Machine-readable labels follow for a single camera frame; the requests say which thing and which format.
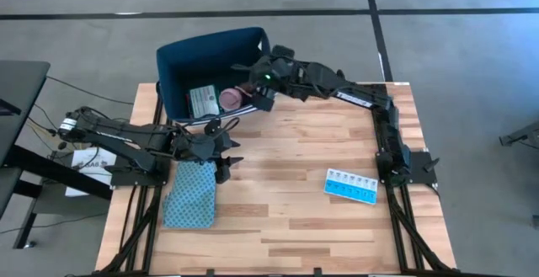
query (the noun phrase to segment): wooden tabletop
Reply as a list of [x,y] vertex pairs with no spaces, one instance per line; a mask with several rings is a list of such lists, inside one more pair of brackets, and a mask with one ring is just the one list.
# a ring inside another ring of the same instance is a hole
[[[403,141],[413,150],[425,148],[411,87],[388,83],[387,90],[399,108]],[[156,103],[155,85],[139,85],[131,123],[151,123]],[[150,274],[205,274],[207,269],[217,274],[311,274],[316,267],[325,274],[399,272],[384,188],[378,188],[376,205],[323,192],[328,168],[377,178],[369,110],[337,99],[303,103],[280,95],[270,113],[242,116],[230,134],[242,145],[225,155],[245,159],[233,167],[231,180],[217,186],[214,225],[167,229],[160,209]],[[409,190],[419,233],[454,267],[438,197],[422,184],[409,185]],[[96,269],[118,252],[130,192],[121,188],[113,194]],[[134,215],[131,210],[127,235]],[[141,238],[144,243],[146,235]],[[143,247],[139,244],[136,268]]]

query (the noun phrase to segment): blue towel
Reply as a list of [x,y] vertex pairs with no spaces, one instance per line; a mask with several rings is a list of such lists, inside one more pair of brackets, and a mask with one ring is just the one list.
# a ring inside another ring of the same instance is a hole
[[216,165],[180,162],[172,191],[163,202],[163,225],[170,228],[208,228],[216,203]]

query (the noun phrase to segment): white paper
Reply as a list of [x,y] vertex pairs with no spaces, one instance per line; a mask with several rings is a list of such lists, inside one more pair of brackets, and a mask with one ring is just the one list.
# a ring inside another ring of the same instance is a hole
[[[116,155],[99,148],[98,155],[95,156],[97,151],[96,147],[90,147],[85,150],[76,150],[73,153],[72,167],[81,167],[86,165],[84,168],[81,168],[78,172],[83,173],[91,178],[94,178],[104,184],[110,185],[111,173],[107,172],[104,167],[109,165],[114,165],[116,161]],[[87,195],[84,192],[79,191],[78,189],[66,188],[67,197],[76,197]]]

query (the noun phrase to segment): blue storage box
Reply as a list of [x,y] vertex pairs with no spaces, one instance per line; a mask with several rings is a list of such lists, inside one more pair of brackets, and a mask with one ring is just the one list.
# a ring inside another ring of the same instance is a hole
[[[158,93],[167,116],[178,122],[203,124],[215,118],[189,116],[186,95],[192,88],[214,85],[218,92],[248,81],[248,72],[231,69],[233,64],[252,66],[270,53],[270,42],[262,28],[233,29],[202,35],[162,46],[157,50]],[[222,113],[222,119],[255,111],[251,104]]]

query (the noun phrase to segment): blue pill organizer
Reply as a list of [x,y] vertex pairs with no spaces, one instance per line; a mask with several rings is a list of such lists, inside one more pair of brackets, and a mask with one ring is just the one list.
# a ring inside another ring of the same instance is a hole
[[378,180],[330,168],[326,174],[326,184],[323,191],[375,205]]

